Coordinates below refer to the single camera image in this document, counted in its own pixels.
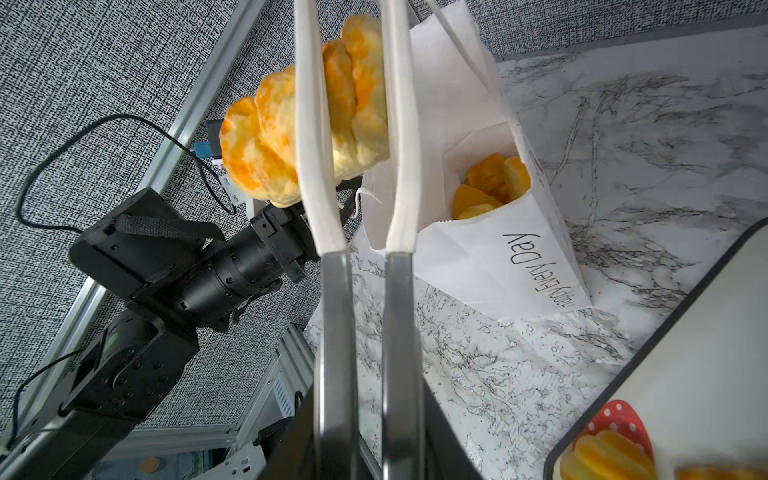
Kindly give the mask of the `white slotted right gripper left finger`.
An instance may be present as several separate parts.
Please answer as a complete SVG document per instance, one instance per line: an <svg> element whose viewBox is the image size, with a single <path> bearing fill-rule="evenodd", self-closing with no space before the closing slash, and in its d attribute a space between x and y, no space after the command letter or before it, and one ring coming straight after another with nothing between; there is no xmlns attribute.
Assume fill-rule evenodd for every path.
<svg viewBox="0 0 768 480"><path fill-rule="evenodd" d="M359 429L351 270L335 192L315 2L295 2L294 25L297 169L322 271L322 331L313 393L316 475L320 479L355 479L359 473Z"/></svg>

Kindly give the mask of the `white strawberry tray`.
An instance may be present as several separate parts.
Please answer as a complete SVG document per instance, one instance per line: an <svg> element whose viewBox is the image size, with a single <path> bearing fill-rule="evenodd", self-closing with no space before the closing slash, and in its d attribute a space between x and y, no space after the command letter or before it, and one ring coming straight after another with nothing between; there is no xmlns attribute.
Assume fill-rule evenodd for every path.
<svg viewBox="0 0 768 480"><path fill-rule="evenodd" d="M612 430L640 445L658 479L688 466L767 471L767 222L742 234L545 460Z"/></svg>

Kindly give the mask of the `sugared fake pastry bottom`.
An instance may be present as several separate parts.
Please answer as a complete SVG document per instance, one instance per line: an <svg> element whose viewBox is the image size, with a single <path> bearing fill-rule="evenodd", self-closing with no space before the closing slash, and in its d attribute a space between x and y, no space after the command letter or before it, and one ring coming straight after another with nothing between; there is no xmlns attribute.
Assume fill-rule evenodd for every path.
<svg viewBox="0 0 768 480"><path fill-rule="evenodd" d="M338 39L321 48L335 183L389 158L382 24L346 19ZM249 196L288 207L301 199L297 126L318 124L301 106L296 68L266 76L255 94L228 108L218 138L223 166Z"/></svg>

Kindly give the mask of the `white printed paper bag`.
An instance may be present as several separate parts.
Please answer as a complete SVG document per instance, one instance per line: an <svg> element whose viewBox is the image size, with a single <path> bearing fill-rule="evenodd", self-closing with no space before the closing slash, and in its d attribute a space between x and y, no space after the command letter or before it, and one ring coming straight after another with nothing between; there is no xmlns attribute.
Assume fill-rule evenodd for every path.
<svg viewBox="0 0 768 480"><path fill-rule="evenodd" d="M506 321L590 306L564 220L468 6L411 32L423 146L414 272Z"/></svg>

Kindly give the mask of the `fake croissant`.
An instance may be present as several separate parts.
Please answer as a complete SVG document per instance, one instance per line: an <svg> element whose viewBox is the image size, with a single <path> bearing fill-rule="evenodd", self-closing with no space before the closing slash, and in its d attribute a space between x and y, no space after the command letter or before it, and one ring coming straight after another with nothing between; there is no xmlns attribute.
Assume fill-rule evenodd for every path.
<svg viewBox="0 0 768 480"><path fill-rule="evenodd" d="M676 480L767 480L765 469L755 467L688 466L675 471Z"/></svg>
<svg viewBox="0 0 768 480"><path fill-rule="evenodd" d="M453 218L462 220L482 215L503 205L496 198L470 185L456 189L453 202Z"/></svg>
<svg viewBox="0 0 768 480"><path fill-rule="evenodd" d="M560 459L562 479L656 479L656 468L642 447L605 430L581 437Z"/></svg>

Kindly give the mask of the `long braided fake bread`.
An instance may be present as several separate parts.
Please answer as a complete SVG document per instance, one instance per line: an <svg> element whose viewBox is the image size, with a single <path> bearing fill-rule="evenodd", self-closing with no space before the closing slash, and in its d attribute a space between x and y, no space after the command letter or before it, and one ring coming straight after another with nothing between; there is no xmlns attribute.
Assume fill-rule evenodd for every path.
<svg viewBox="0 0 768 480"><path fill-rule="evenodd" d="M532 185L520 156L495 153L469 169L466 184L506 204L522 197Z"/></svg>

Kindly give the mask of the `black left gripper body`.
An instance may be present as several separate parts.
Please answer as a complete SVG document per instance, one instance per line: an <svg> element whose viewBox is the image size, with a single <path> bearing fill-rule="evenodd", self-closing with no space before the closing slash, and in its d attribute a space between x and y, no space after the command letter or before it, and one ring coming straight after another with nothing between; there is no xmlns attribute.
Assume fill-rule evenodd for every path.
<svg viewBox="0 0 768 480"><path fill-rule="evenodd" d="M306 277L306 264L320 260L301 201L284 208L268 205L250 226L255 243L248 245L248 272L259 283L270 283L281 275L298 283Z"/></svg>

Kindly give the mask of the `white slotted right gripper right finger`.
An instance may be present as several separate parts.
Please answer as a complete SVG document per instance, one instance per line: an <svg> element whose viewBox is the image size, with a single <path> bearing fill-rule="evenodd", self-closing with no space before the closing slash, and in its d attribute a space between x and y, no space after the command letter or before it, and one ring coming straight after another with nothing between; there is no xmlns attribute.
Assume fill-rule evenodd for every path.
<svg viewBox="0 0 768 480"><path fill-rule="evenodd" d="M381 3L390 154L396 182L386 238L382 357L385 479L422 479L422 359L415 325L413 253L422 199L422 146L405 1Z"/></svg>

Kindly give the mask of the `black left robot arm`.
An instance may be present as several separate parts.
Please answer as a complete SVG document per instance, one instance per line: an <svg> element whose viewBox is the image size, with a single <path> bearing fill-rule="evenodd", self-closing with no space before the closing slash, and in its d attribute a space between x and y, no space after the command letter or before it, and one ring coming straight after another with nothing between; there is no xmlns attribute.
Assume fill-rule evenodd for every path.
<svg viewBox="0 0 768 480"><path fill-rule="evenodd" d="M317 357L314 466L323 478L358 471L358 398L351 268L324 253L304 214L264 208L226 238L185 220L146 188L81 232L70 261L124 301L124 311L83 351L40 413L14 427L5 479L80 479L146 421L197 355L197 332L224 332L247 305L322 267L330 341Z"/></svg>

